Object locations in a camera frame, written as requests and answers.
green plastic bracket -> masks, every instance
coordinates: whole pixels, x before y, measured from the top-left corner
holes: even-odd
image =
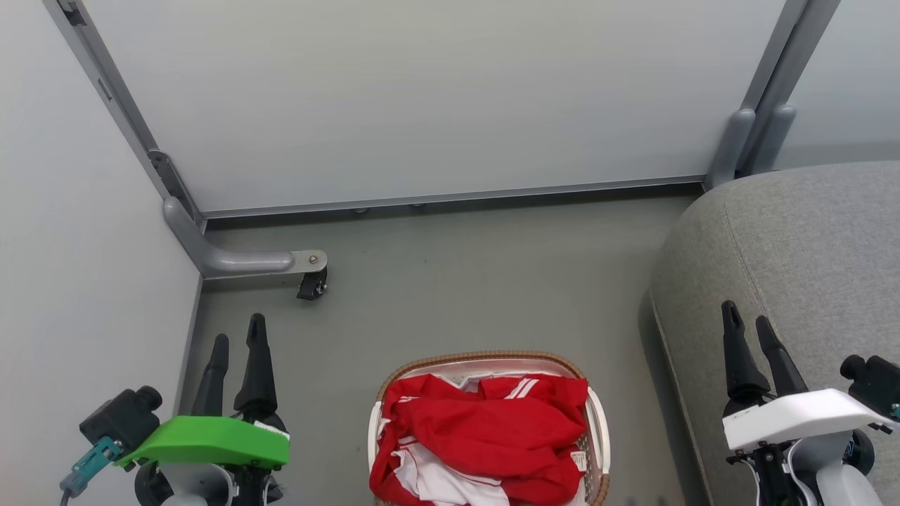
[[[285,465],[290,440],[276,432],[228,417],[176,416],[159,426],[144,444],[115,462],[206,462],[217,465]]]

white wall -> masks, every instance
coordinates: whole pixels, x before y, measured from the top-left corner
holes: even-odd
[[[789,103],[777,168],[900,158],[900,3],[844,0]]]
[[[155,386],[168,418],[199,276],[159,194],[41,2],[0,30],[0,494],[57,504],[78,423]],[[136,503],[107,469],[73,504]]]
[[[85,0],[204,212],[706,173],[784,0]]]

metal hinge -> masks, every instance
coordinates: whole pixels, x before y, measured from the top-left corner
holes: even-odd
[[[84,16],[82,16],[81,11],[78,10],[78,4],[70,2],[69,0],[57,0],[57,4],[59,4],[59,8],[62,9],[63,14],[66,15],[69,24],[72,26],[87,26]]]

gray floor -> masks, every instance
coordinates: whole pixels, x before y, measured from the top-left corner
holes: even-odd
[[[329,291],[315,303],[294,298],[293,286],[204,293],[184,400],[193,399],[212,340],[224,332],[230,406],[247,357],[248,318],[262,312],[279,413],[292,432],[291,463],[280,473],[290,494],[284,503],[364,505],[372,503],[368,415],[391,371],[446,353],[551,351],[578,364],[604,404],[612,438],[607,504],[700,504],[662,362],[638,331],[654,258],[693,199],[372,210],[210,231],[228,248],[327,251]]]

red clothing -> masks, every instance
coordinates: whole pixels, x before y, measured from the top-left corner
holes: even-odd
[[[552,375],[482,379],[477,392],[433,375],[397,381],[384,396],[382,416],[389,422],[369,486],[401,506],[434,504],[397,478],[396,452],[404,439],[417,441],[452,471],[470,475],[464,479],[499,480],[510,503],[565,504],[584,474],[571,453],[588,429],[582,415],[587,391],[586,380]]]

